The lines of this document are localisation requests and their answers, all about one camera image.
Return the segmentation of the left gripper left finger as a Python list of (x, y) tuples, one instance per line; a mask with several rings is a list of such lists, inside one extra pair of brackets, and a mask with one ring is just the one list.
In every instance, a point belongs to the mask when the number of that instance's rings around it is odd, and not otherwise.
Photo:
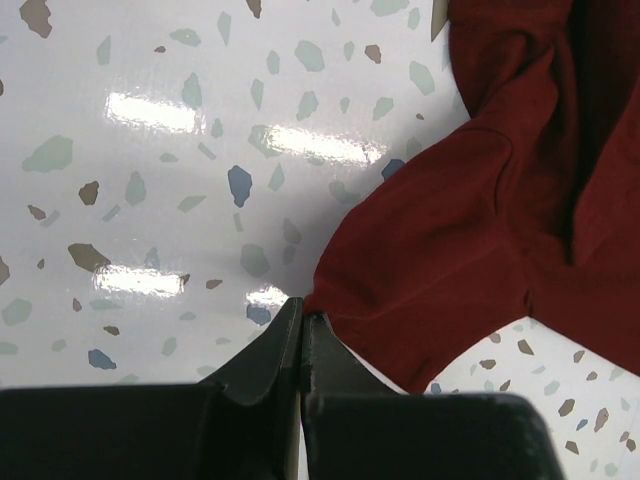
[(199, 479), (296, 479), (300, 441), (302, 300), (290, 298), (264, 332), (200, 382)]

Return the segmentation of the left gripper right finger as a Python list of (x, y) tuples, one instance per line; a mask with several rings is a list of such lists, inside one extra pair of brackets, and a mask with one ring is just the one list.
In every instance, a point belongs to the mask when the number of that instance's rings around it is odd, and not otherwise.
[(373, 375), (322, 314), (304, 319), (301, 391), (311, 479), (428, 477), (425, 396)]

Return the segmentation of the dark red t shirt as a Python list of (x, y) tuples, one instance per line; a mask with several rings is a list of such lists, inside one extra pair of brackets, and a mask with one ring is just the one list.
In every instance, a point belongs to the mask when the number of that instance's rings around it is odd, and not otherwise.
[(469, 120), (344, 219), (305, 299), (412, 393), (532, 317), (639, 369), (639, 5), (452, 1)]

